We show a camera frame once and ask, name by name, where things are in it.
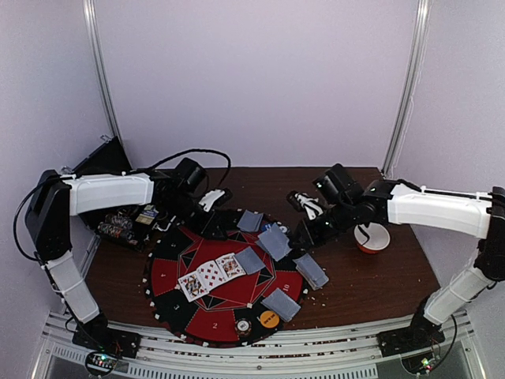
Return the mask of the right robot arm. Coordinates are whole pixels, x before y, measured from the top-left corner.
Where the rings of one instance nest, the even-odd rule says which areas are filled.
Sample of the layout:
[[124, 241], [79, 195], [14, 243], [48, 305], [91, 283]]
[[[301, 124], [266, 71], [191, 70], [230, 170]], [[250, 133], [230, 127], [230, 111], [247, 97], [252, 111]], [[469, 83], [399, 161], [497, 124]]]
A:
[[500, 186], [489, 192], [458, 193], [404, 179], [381, 179], [363, 188], [339, 163], [313, 185], [325, 205], [301, 192], [286, 197], [294, 209], [307, 215], [290, 238], [294, 248], [319, 247], [370, 223], [434, 227], [478, 239], [475, 260], [419, 305], [404, 334], [412, 348], [423, 347], [455, 311], [504, 280], [504, 189]]

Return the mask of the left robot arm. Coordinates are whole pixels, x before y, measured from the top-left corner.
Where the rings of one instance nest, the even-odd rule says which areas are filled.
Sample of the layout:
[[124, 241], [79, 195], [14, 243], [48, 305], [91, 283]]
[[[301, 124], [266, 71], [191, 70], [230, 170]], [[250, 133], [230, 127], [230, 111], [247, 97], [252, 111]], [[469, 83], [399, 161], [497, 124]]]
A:
[[77, 322], [77, 335], [97, 351], [114, 342], [108, 320], [93, 298], [73, 258], [70, 220], [79, 217], [93, 232], [108, 211], [153, 205], [183, 222], [193, 233], [206, 239], [224, 240], [226, 232], [216, 207], [232, 193], [218, 186], [196, 196], [208, 174], [193, 159], [184, 158], [173, 169], [158, 163], [131, 171], [98, 171], [59, 174], [44, 171], [21, 201], [24, 223], [35, 245], [31, 259], [48, 276], [52, 288]]

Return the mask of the deck of blue cards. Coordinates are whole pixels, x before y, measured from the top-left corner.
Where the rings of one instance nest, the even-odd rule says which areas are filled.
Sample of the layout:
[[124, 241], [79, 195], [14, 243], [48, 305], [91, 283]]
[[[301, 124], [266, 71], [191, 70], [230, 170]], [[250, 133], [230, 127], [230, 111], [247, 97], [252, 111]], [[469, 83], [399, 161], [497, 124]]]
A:
[[321, 289], [329, 281], [325, 271], [317, 264], [309, 253], [294, 259], [294, 263], [296, 269], [314, 291]]

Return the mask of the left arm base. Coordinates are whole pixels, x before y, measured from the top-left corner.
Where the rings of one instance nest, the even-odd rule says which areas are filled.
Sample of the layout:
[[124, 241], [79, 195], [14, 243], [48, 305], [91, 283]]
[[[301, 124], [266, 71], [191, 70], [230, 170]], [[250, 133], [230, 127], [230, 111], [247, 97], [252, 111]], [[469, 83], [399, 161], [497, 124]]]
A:
[[135, 358], [140, 346], [141, 336], [113, 328], [104, 330], [82, 330], [78, 328], [72, 338], [73, 344], [93, 351], [104, 351], [121, 358]]

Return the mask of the red poker chip stack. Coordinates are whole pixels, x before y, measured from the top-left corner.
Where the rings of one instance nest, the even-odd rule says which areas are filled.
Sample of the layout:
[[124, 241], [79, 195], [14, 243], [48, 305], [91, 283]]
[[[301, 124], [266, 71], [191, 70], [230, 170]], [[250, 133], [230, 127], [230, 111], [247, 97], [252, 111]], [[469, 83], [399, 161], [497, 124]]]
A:
[[247, 319], [240, 319], [235, 323], [235, 331], [239, 336], [249, 336], [252, 331], [252, 323]]

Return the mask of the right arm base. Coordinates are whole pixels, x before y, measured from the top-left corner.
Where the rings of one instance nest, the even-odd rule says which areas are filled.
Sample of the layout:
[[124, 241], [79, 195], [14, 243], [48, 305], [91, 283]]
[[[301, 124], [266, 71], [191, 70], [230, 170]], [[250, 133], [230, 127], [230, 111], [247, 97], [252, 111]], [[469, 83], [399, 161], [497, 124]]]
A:
[[376, 338], [383, 357], [427, 348], [433, 341], [437, 343], [445, 341], [445, 335], [440, 330], [428, 333], [422, 330], [413, 331], [410, 327], [380, 332]]

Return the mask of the small pile of dealt cards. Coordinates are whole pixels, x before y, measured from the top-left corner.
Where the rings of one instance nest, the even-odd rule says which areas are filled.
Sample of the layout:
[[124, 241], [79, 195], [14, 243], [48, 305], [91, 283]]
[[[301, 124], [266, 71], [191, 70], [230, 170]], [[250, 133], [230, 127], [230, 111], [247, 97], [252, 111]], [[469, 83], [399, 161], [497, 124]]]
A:
[[276, 288], [271, 292], [261, 304], [269, 310], [277, 313], [285, 321], [291, 321], [299, 312], [301, 306], [295, 302], [285, 291]]

